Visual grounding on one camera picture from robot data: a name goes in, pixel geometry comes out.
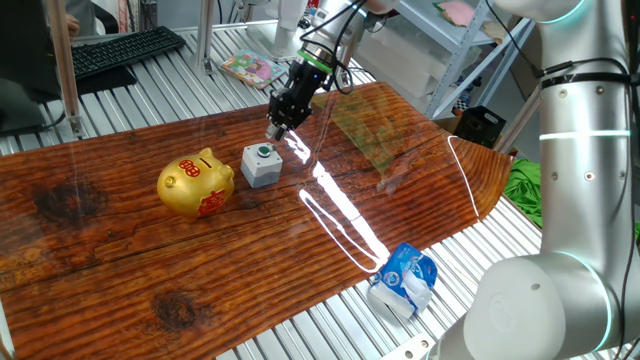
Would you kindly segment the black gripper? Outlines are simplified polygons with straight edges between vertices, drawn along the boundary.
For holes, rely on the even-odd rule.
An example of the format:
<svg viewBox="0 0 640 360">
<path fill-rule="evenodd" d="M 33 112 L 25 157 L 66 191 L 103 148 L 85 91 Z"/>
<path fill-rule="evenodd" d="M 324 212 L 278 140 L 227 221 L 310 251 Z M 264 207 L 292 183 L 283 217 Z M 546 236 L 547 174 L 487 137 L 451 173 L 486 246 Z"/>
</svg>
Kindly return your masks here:
<svg viewBox="0 0 640 360">
<path fill-rule="evenodd" d="M 312 112 L 311 99 L 323 85 L 327 73 L 308 61 L 294 62 L 289 68 L 285 86 L 270 94 L 267 119 L 270 121 L 265 136 L 282 141 L 289 131 L 295 130 Z"/>
</svg>

